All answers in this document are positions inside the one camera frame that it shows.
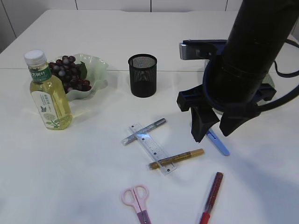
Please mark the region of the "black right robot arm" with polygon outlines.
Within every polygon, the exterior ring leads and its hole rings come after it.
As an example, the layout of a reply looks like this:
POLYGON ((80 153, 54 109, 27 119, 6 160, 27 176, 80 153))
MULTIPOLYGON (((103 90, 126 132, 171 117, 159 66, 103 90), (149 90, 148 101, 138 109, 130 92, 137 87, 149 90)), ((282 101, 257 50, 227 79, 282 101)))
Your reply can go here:
POLYGON ((192 115, 191 133, 200 142, 219 123, 230 135, 262 112, 296 98, 298 88, 274 100, 276 90, 263 80, 299 16, 296 0, 245 0, 227 40, 184 40, 182 60, 206 59, 202 84, 178 94, 181 111, 192 115))

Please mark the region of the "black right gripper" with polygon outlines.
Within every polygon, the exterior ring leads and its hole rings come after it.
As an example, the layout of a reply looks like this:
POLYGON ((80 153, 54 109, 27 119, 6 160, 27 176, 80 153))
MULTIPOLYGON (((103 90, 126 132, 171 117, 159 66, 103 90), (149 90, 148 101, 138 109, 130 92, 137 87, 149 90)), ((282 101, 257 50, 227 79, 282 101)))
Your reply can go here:
POLYGON ((216 56, 208 62, 201 85, 179 92, 180 110, 191 109, 191 134, 196 142, 201 142, 220 121, 212 108, 223 113, 220 130, 226 137, 260 115, 258 103, 272 100, 277 91, 269 83, 254 78, 226 65, 222 56, 216 56))

